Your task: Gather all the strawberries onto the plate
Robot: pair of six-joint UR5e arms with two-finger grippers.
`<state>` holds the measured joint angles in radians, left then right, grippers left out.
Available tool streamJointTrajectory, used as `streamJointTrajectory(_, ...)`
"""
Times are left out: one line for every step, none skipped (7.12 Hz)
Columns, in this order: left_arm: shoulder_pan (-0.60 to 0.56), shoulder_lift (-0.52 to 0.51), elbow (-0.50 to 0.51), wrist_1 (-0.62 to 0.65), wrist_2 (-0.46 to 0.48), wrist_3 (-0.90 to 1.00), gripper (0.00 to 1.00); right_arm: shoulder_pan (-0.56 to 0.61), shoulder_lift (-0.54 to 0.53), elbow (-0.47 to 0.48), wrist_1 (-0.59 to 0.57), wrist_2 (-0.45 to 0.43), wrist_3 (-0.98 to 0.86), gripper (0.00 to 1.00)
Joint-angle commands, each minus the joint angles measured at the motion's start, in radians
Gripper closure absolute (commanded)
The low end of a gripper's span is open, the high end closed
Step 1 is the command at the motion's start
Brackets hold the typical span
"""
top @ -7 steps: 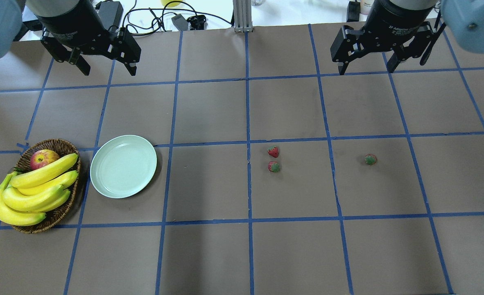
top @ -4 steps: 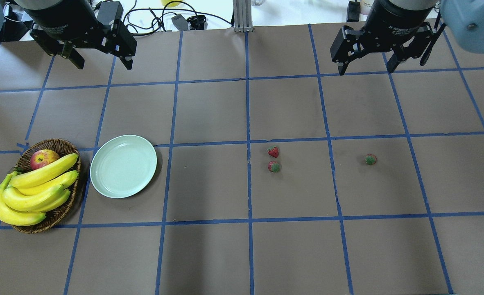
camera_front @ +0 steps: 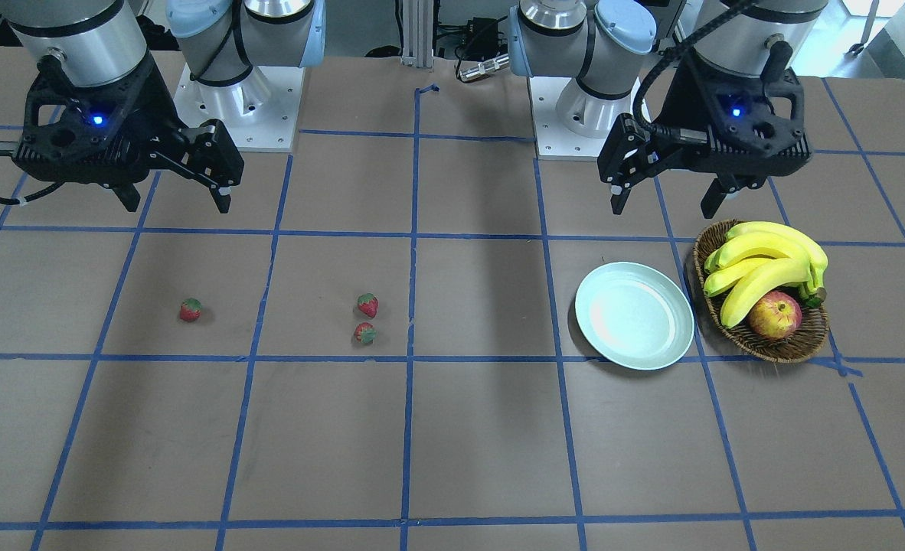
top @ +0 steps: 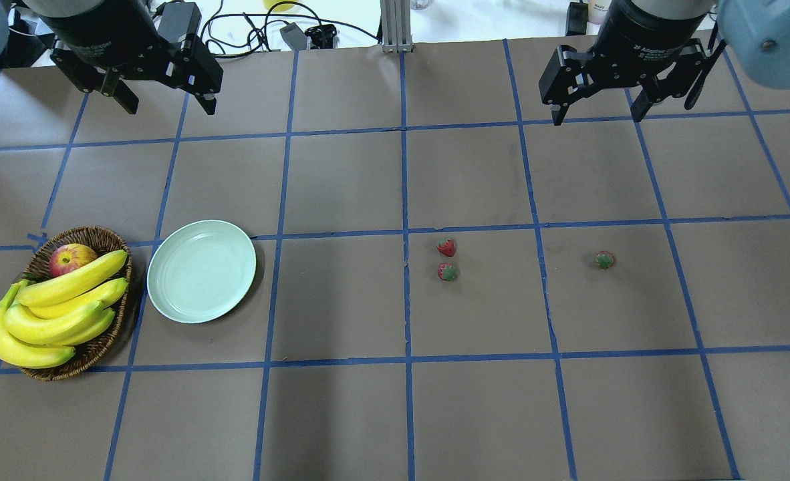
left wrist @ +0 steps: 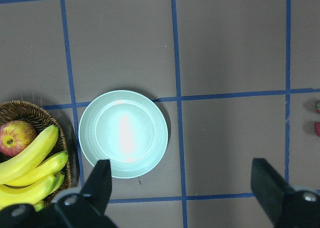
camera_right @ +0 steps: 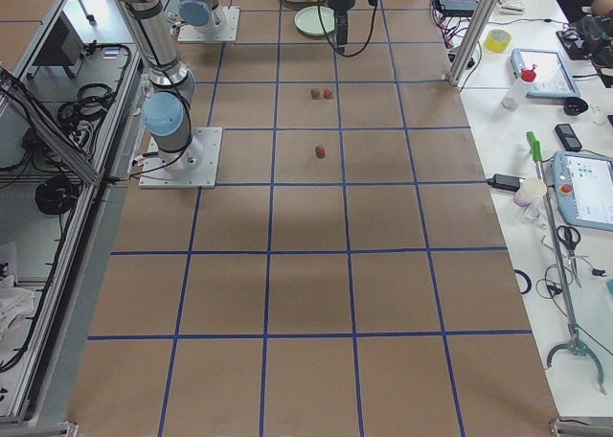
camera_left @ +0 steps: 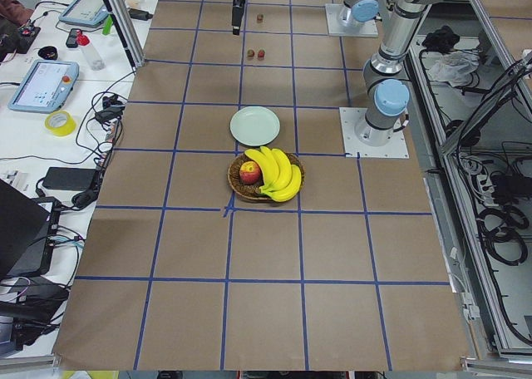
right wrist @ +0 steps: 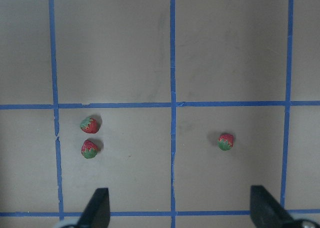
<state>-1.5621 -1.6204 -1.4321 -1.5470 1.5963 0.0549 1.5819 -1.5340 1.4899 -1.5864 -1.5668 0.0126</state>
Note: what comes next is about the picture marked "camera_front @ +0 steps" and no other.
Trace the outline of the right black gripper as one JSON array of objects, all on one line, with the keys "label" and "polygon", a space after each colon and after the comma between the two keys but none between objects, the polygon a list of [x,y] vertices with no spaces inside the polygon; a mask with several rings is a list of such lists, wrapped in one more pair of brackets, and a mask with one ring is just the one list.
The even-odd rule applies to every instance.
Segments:
[{"label": "right black gripper", "polygon": [[54,55],[37,63],[21,139],[11,155],[39,181],[112,188],[127,212],[139,209],[136,184],[170,170],[203,185],[221,214],[241,184],[245,161],[221,119],[186,128],[153,56],[112,83],[75,87]]}]

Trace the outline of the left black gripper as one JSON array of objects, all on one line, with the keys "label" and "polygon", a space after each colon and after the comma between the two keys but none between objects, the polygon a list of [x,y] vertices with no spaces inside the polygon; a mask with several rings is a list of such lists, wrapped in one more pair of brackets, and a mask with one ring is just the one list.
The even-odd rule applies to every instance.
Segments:
[{"label": "left black gripper", "polygon": [[792,48],[772,47],[763,67],[732,74],[695,50],[684,54],[655,125],[624,112],[604,140],[597,172],[610,185],[614,215],[635,185],[669,168],[719,175],[701,199],[711,220],[756,178],[786,177],[809,163],[805,91],[786,66],[791,56]]}]

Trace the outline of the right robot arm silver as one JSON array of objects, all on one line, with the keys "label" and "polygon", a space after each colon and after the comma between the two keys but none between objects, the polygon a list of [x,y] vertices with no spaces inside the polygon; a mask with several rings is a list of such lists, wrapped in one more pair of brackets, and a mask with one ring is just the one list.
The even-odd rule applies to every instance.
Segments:
[{"label": "right robot arm silver", "polygon": [[286,121],[264,69],[322,63],[325,3],[169,1],[165,11],[200,122],[181,119],[126,1],[0,1],[38,69],[21,139],[0,142],[0,156],[45,184],[25,197],[0,196],[0,204],[22,206],[65,184],[95,184],[134,212],[138,182],[168,170],[203,185],[218,212],[229,211],[245,167],[230,129]]}]

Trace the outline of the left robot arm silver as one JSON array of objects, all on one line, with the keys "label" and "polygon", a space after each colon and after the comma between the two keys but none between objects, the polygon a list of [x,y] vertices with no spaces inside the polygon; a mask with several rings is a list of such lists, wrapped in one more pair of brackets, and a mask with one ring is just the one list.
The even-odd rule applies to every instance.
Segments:
[{"label": "left robot arm silver", "polygon": [[744,188],[809,163],[805,91],[791,60],[824,1],[704,1],[698,26],[639,71],[658,22],[635,1],[520,1],[508,55],[520,77],[568,77],[596,103],[631,100],[600,130],[597,174],[620,215],[632,188],[663,171],[712,174],[704,217]]}]

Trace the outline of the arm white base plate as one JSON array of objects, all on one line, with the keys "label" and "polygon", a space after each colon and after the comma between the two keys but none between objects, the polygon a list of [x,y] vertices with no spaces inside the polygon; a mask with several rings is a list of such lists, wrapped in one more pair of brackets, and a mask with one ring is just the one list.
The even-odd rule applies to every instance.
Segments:
[{"label": "arm white base plate", "polygon": [[254,67],[241,83],[218,87],[191,80],[184,67],[174,105],[188,126],[224,122],[241,152],[290,153],[305,75],[302,67]]},{"label": "arm white base plate", "polygon": [[628,96],[590,96],[572,78],[532,77],[531,114],[542,161],[595,161],[618,115],[632,111],[639,78]]}]

